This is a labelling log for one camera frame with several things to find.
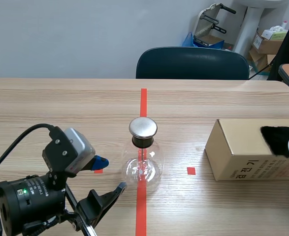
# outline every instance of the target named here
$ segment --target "black bottle neck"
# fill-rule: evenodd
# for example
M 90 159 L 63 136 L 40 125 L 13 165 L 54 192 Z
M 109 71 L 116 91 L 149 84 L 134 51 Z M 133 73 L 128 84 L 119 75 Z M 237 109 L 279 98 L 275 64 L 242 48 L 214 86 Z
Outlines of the black bottle neck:
M 137 148 L 148 148 L 153 144 L 153 141 L 154 141 L 153 137 L 148 139 L 138 139 L 135 136 L 132 137 L 132 143 Z

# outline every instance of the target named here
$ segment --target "sink pedestal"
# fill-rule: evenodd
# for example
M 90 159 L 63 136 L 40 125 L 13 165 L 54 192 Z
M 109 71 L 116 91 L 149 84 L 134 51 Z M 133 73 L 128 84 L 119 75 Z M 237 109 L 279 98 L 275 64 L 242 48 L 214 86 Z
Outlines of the sink pedestal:
M 245 58 L 253 43 L 255 32 L 257 30 L 264 8 L 248 7 L 242 28 L 238 34 L 233 51 L 241 54 Z

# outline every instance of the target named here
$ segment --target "chair backrest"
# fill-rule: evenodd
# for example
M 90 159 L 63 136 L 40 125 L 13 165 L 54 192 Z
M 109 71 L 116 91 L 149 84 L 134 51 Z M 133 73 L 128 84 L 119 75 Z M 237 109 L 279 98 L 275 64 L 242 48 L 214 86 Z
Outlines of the chair backrest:
M 248 80 L 249 68 L 238 53 L 193 47 L 153 48 L 142 54 L 137 79 Z

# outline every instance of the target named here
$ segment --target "glass bottle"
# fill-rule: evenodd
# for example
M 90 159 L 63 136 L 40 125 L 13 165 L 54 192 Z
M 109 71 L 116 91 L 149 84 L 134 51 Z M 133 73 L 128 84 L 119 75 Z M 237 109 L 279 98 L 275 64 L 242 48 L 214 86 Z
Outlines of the glass bottle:
M 140 181 L 152 185 L 160 179 L 164 156 L 153 139 L 157 130 L 157 124 L 150 118 L 138 117 L 131 121 L 129 131 L 132 139 L 122 152 L 122 176 L 128 186 L 136 186 Z

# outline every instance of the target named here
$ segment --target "sink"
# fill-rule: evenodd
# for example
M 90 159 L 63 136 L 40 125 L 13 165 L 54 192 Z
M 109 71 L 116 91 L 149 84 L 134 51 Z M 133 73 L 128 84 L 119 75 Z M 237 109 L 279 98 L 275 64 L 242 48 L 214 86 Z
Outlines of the sink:
M 265 8 L 277 8 L 289 0 L 236 0 L 238 3 L 247 6 L 247 13 L 242 23 L 233 51 L 243 55 L 248 55 L 251 44 L 254 40 L 255 32 Z
M 289 0 L 236 0 L 238 3 L 254 8 L 277 8 Z

